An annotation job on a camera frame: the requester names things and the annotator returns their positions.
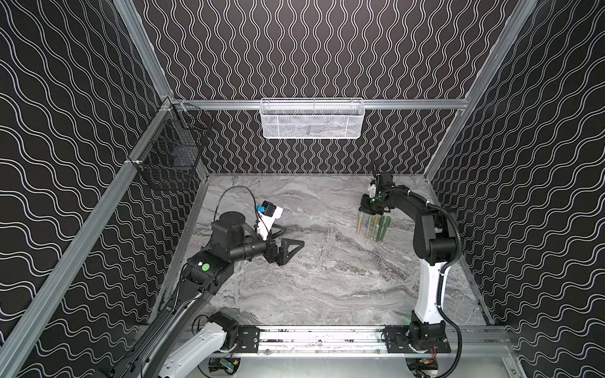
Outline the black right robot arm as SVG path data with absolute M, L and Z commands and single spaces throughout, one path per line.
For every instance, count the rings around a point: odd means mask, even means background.
M 413 340 L 441 337 L 445 325 L 452 322 L 444 314 L 447 274 L 462 255 L 462 235 L 452 213 L 409 187 L 395 184 L 389 173 L 373 177 L 359 209 L 381 216 L 398 209 L 414 221 L 413 249 L 420 262 L 420 284 L 408 332 Z

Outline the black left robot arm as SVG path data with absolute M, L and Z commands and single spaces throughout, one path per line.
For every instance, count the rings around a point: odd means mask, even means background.
M 277 242 L 273 233 L 262 237 L 238 212 L 222 214 L 211 228 L 209 243 L 187 260 L 175 291 L 145 333 L 114 366 L 98 369 L 95 376 L 186 377 L 212 354 L 233 353 L 239 346 L 239 325 L 222 313 L 210 316 L 181 347 L 176 344 L 234 274 L 238 261 L 262 256 L 269 263 L 283 266 L 305 246 L 297 239 Z

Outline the light green marker pen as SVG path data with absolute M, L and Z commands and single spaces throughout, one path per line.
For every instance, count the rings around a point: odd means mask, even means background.
M 370 240 L 376 241 L 379 236 L 380 231 L 380 220 L 381 215 L 377 214 L 373 219 L 373 224 L 371 228 L 371 233 L 369 234 Z

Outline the dark green marker pen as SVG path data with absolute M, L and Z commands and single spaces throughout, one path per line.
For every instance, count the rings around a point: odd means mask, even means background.
M 383 224 L 382 224 L 382 226 L 381 226 L 381 233 L 380 233 L 380 235 L 379 235 L 379 239 L 378 239 L 378 241 L 379 241 L 379 242 L 381 242 L 381 243 L 382 243 L 382 242 L 384 241 L 385 234 L 386 234 L 386 232 L 388 231 L 388 229 L 389 229 L 389 227 L 390 227 L 391 222 L 392 222 L 391 217 L 389 217 L 389 216 L 384 216 L 384 222 L 383 222 Z

